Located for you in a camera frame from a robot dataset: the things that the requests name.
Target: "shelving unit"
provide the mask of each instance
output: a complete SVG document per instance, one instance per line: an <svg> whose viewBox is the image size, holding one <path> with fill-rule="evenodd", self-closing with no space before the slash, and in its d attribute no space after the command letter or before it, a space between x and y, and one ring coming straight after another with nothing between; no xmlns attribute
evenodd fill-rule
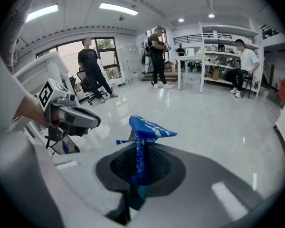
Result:
<svg viewBox="0 0 285 228"><path fill-rule="evenodd" d="M262 41L262 37L260 33L258 31L254 31L254 30L240 27L240 26L219 25L219 24L202 25L201 23L199 23L199 26L200 26L200 31L202 35L204 35L204 33L213 33L213 31L217 31L217 33L220 33L220 34L237 35L237 36L242 36L242 37L249 37L252 39L251 43L245 41L245 45L247 49L253 50L254 52L257 53L258 59L261 63L259 69L256 71L256 73L254 73L253 84L251 87L251 91L255 92L256 95L258 95L260 85L261 85L261 80L262 80L263 62L264 62L264 49L263 47L258 46L258 45L261 45L261 41ZM229 38L208 38L208 37L202 36L202 41L204 45L205 44L215 44L215 45L220 44L220 45L233 46L233 47L236 46L235 39L229 39ZM227 52L205 51L205 55L206 56L225 56L225 57L233 57L236 59L240 59L240 55L233 54L233 53L227 53ZM217 65L217 64L207 63L207 62L205 63L205 65L233 69L233 67L230 67L230 66ZM205 66L204 66L202 67L202 75L201 75L200 90L199 90L200 93L202 93L205 80L212 81L212 82L219 82L219 83L228 84L228 85L232 84L231 82L226 81L224 79L215 80L210 77L205 77ZM254 88L255 82L258 82L258 85L259 85L258 88Z"/></svg>

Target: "white t-shirt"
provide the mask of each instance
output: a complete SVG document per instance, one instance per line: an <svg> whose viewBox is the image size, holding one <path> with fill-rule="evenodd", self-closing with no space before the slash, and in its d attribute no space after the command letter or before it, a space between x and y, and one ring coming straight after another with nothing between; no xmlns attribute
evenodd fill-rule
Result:
<svg viewBox="0 0 285 228"><path fill-rule="evenodd" d="M241 57L241 69L250 71L255 63L257 63L259 60L256 57L255 53L252 50L245 49L240 54Z"/></svg>

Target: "cardboard box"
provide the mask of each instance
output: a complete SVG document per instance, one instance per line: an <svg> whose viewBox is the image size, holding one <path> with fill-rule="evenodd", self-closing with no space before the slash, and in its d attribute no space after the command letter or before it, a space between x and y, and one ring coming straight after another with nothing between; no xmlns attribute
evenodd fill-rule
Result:
<svg viewBox="0 0 285 228"><path fill-rule="evenodd" d="M219 70L214 69L213 71L213 79L218 80L219 79Z"/></svg>

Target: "black t-shirt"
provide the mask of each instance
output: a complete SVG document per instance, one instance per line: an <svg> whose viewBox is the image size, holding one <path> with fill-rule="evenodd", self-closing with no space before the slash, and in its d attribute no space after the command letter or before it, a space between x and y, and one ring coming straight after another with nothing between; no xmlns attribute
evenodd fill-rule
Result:
<svg viewBox="0 0 285 228"><path fill-rule="evenodd" d="M78 53L78 63L82 63L86 74L93 74L100 67L97 64L97 53L94 49L83 49Z"/></svg>
<svg viewBox="0 0 285 228"><path fill-rule="evenodd" d="M176 52L185 52L185 50L183 48L177 48ZM179 56L182 57L184 56L185 54L184 53L179 53Z"/></svg>
<svg viewBox="0 0 285 228"><path fill-rule="evenodd" d="M159 50L159 49L156 49L156 48L154 48L152 46L152 41L154 41L154 40L157 41L158 43L160 42L160 40L158 39L157 35L155 35L155 34L150 35L150 37L148 38L148 45L149 45L149 47L151 48L151 51L154 54L154 58L156 59L156 58L162 57L163 51Z"/></svg>

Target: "ceiling light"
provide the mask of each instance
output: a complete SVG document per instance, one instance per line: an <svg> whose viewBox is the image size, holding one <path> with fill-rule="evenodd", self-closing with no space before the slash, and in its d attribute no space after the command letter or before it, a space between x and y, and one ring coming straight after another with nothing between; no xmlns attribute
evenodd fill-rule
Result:
<svg viewBox="0 0 285 228"><path fill-rule="evenodd" d="M113 5L113 4L109 4L109 3L101 3L99 6L100 9L106 9L106 10L115 10L115 11L119 11L119 12L123 12L123 13L128 13L131 15L136 15L138 14L137 11L134 11L132 9L127 9L121 6L117 6L117 5Z"/></svg>
<svg viewBox="0 0 285 228"><path fill-rule="evenodd" d="M52 13L52 12L57 12L58 11L58 5L53 5L44 9L37 10L36 12L30 13L27 17L27 20L25 22L28 22L32 19L38 18L42 15Z"/></svg>

